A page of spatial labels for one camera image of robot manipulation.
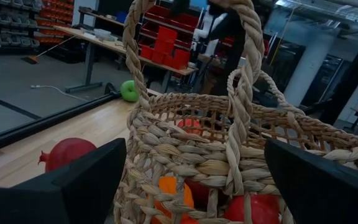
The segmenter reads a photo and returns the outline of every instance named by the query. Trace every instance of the red pomegranate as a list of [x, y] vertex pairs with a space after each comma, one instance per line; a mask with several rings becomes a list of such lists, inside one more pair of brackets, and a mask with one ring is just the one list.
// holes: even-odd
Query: red pomegranate
[[[208, 205], [208, 197], [209, 197], [209, 188], [201, 183], [197, 183], [192, 181], [189, 178], [185, 179], [185, 183], [189, 186], [195, 208], [202, 208], [206, 209]], [[228, 196], [225, 195], [222, 190], [218, 191], [218, 206], [223, 205], [226, 203]]]
[[80, 138], [68, 138], [60, 141], [49, 154], [41, 151], [40, 162], [45, 162], [45, 172], [55, 170], [71, 161], [95, 150], [91, 142]]
[[[182, 127], [200, 127], [200, 122], [198, 122], [197, 120], [191, 120], [191, 119], [185, 119], [185, 122], [183, 122], [183, 120], [179, 121], [177, 126], [179, 128], [182, 128]], [[192, 130], [192, 129], [187, 129], [186, 130], [187, 133], [193, 133], [193, 134], [201, 134], [201, 131], [199, 130]]]
[[[244, 221], [244, 196], [234, 197], [224, 218], [234, 222]], [[273, 195], [251, 195], [251, 219], [253, 224], [279, 224], [278, 199]]]

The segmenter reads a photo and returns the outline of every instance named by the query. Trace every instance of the pomegranate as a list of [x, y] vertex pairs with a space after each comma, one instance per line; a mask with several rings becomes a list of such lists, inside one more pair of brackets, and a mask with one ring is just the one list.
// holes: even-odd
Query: pomegranate
[[50, 153], [41, 151], [40, 162], [45, 162], [45, 172], [55, 170], [69, 164], [71, 161], [95, 150], [96, 146], [91, 142], [80, 138], [68, 138], [60, 141]]
[[[251, 195], [251, 219], [253, 224], [279, 224], [278, 199], [273, 195]], [[234, 197], [226, 209], [224, 218], [244, 221], [244, 196]]]

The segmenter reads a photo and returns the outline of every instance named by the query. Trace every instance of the white column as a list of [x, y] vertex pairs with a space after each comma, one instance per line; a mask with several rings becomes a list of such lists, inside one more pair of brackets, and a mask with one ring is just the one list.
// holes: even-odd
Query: white column
[[318, 33], [310, 38], [309, 44], [306, 46], [306, 50], [284, 91], [285, 98], [294, 106], [299, 106], [302, 102], [336, 39], [335, 34], [325, 33], [320, 30], [314, 30], [310, 33], [314, 32]]

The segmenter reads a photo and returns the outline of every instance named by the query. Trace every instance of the green apple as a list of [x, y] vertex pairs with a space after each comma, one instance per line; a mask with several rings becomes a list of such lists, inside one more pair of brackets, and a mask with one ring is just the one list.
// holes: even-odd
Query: green apple
[[125, 81], [120, 88], [121, 95], [124, 100], [129, 102], [136, 102], [139, 99], [139, 93], [135, 88], [135, 81], [128, 80]]

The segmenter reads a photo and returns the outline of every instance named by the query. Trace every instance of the wicker basket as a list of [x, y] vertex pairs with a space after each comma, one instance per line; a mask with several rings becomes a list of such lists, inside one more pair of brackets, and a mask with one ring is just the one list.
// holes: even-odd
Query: wicker basket
[[[305, 116], [285, 101], [273, 80], [260, 70], [264, 45], [251, 0], [222, 2], [239, 13], [247, 33], [247, 63], [230, 75], [229, 96], [169, 93], [149, 98], [133, 36], [139, 16], [154, 1], [135, 0], [129, 9], [123, 39], [126, 63], [140, 98], [127, 120], [131, 133], [126, 167], [114, 200], [116, 223], [150, 223], [152, 217], [161, 223], [180, 223], [184, 213], [198, 223], [240, 223], [223, 218], [224, 206], [218, 207], [220, 189], [231, 197], [245, 196], [245, 223], [252, 223], [250, 194], [280, 195], [264, 160], [267, 137], [358, 170], [358, 136]], [[232, 86], [235, 76], [240, 77], [236, 89]], [[252, 84], [258, 77], [268, 82], [280, 109], [252, 104]], [[200, 127], [176, 126], [183, 119], [197, 120]], [[176, 195], [159, 189], [158, 180], [166, 175], [176, 177]], [[208, 186], [205, 211], [183, 203], [186, 178]], [[171, 218], [154, 208], [155, 200], [171, 211]], [[293, 223], [283, 200], [280, 210], [282, 223]]]

